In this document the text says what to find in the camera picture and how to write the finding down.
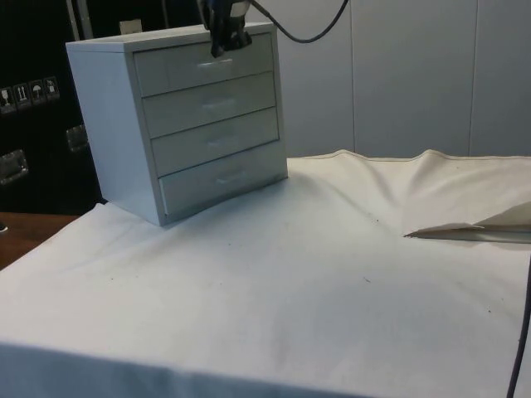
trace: drawer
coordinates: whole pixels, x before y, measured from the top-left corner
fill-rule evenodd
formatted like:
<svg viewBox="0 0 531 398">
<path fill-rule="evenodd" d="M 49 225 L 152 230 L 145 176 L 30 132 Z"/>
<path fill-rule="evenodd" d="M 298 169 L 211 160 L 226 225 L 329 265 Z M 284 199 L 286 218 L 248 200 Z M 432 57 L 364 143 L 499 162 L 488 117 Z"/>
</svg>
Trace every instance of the drawer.
<svg viewBox="0 0 531 398">
<path fill-rule="evenodd" d="M 164 176 L 277 139 L 276 108 L 269 108 L 156 138 L 152 147 L 158 175 Z"/>
<path fill-rule="evenodd" d="M 228 197 L 286 177 L 283 143 L 277 141 L 176 172 L 159 180 L 167 215 L 193 214 Z"/>
<path fill-rule="evenodd" d="M 252 39 L 252 46 L 216 59 L 210 54 L 209 42 L 135 54 L 142 96 L 273 70 L 271 36 L 258 35 Z"/>
<path fill-rule="evenodd" d="M 151 138 L 275 106 L 273 73 L 143 99 Z"/>
</svg>

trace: drawer handle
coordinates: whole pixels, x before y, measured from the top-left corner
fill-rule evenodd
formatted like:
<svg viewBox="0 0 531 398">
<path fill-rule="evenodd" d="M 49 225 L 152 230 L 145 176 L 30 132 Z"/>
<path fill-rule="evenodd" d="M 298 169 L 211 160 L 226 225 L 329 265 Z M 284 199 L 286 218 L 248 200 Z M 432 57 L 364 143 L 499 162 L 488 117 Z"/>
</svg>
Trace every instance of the drawer handle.
<svg viewBox="0 0 531 398">
<path fill-rule="evenodd" d="M 202 64 L 197 65 L 197 67 L 202 70 L 210 70 L 214 68 L 230 67 L 230 66 L 232 66 L 232 58 L 227 58 L 226 60 L 204 62 Z"/>
<path fill-rule="evenodd" d="M 236 100 L 234 98 L 227 98 L 227 99 L 221 99 L 217 102 L 213 102 L 213 103 L 210 103 L 210 104 L 203 104 L 203 108 L 205 110 L 210 110 L 210 111 L 213 111 L 213 110 L 216 110 L 218 108 L 224 108 L 224 107 L 233 107 L 234 105 L 236 105 Z"/>
<path fill-rule="evenodd" d="M 240 172 L 235 172 L 234 174 L 230 174 L 225 177 L 219 177 L 218 179 L 216 179 L 216 184 L 226 185 L 232 182 L 243 180 L 244 178 L 247 178 L 247 172 L 241 170 Z"/>
<path fill-rule="evenodd" d="M 227 135 L 218 139 L 213 139 L 207 142 L 207 145 L 212 148 L 219 148 L 226 145 L 235 145 L 238 143 L 238 137 L 234 134 Z"/>
</svg>

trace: white cloth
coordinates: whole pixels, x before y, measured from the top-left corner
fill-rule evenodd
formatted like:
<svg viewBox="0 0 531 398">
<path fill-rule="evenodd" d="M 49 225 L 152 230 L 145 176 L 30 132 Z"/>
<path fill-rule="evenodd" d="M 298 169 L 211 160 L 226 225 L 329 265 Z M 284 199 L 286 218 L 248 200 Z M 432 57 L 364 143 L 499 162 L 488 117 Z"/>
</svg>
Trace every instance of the white cloth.
<svg viewBox="0 0 531 398">
<path fill-rule="evenodd" d="M 504 396 L 531 246 L 402 237 L 447 163 L 508 178 L 341 152 L 167 228 L 97 206 L 0 273 L 0 396 Z M 520 398 L 530 375 L 528 350 Z"/>
</svg>

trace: drawer cabinet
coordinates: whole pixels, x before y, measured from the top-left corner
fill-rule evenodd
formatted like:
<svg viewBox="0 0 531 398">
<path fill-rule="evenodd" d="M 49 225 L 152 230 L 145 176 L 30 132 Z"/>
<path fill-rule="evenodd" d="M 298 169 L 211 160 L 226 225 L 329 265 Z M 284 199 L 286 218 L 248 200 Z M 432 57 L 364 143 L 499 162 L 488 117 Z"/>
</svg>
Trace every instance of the drawer cabinet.
<svg viewBox="0 0 531 398">
<path fill-rule="evenodd" d="M 68 43 L 105 199 L 157 225 L 287 177 L 276 30 L 214 59 L 202 27 Z"/>
</svg>

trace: black cable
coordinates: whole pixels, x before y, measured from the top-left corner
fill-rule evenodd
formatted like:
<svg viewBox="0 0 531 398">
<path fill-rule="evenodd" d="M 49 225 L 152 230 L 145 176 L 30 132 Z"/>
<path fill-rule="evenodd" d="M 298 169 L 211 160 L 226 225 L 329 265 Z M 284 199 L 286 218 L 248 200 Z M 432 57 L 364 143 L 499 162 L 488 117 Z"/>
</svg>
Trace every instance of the black cable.
<svg viewBox="0 0 531 398">
<path fill-rule="evenodd" d="M 520 341 L 518 345 L 518 351 L 516 352 L 516 358 L 514 359 L 513 374 L 511 376 L 511 382 L 509 383 L 509 390 L 507 391 L 507 398 L 514 397 L 514 391 L 516 390 L 516 383 L 518 382 L 518 376 L 520 374 L 520 367 L 522 366 L 522 359 L 524 358 L 525 342 L 528 339 L 530 318 L 531 318 L 531 261 L 529 261 L 528 287 L 527 287 L 527 291 L 525 294 L 524 320 L 522 322 L 522 331 L 520 332 Z"/>
<path fill-rule="evenodd" d="M 289 33 L 288 31 L 286 31 L 284 29 L 284 27 L 280 24 L 280 22 L 278 22 L 276 19 L 273 18 L 273 16 L 271 14 L 269 14 L 269 12 L 263 8 L 256 0 L 249 0 L 249 2 L 262 14 L 264 15 L 264 17 L 268 18 L 271 22 L 273 22 L 275 24 L 276 27 L 279 28 L 279 30 L 284 33 L 286 36 L 289 37 L 289 39 L 291 39 L 292 41 L 295 41 L 297 43 L 301 43 L 301 44 L 309 44 L 309 43 L 313 43 L 314 41 L 317 41 L 318 39 L 320 39 L 321 37 L 325 36 L 328 32 L 330 32 L 332 30 L 332 28 L 335 26 L 336 23 L 338 23 L 338 20 L 341 18 L 341 16 L 343 15 L 343 11 L 345 11 L 345 8 L 347 7 L 347 4 L 350 0 L 343 0 L 343 5 L 341 6 L 341 8 L 339 9 L 338 13 L 336 14 L 336 16 L 334 17 L 333 21 L 320 33 L 318 34 L 317 36 L 314 36 L 314 37 L 311 37 L 310 39 L 299 39 L 295 36 L 293 36 L 291 33 Z"/>
</svg>

